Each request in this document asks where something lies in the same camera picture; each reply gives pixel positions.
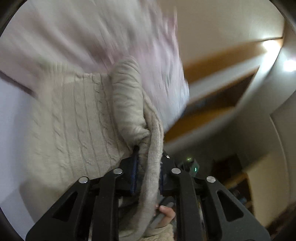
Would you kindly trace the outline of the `right hand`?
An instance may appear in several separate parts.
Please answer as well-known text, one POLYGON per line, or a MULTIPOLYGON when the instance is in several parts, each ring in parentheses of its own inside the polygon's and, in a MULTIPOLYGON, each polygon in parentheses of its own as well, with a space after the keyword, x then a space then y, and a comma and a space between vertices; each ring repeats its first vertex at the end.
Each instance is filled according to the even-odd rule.
POLYGON ((165 205, 160 205, 158 207, 159 214, 162 215, 162 218, 159 219, 156 224, 154 225, 154 228, 162 228, 167 226, 176 216, 175 211, 173 210, 174 204, 170 202, 165 205))

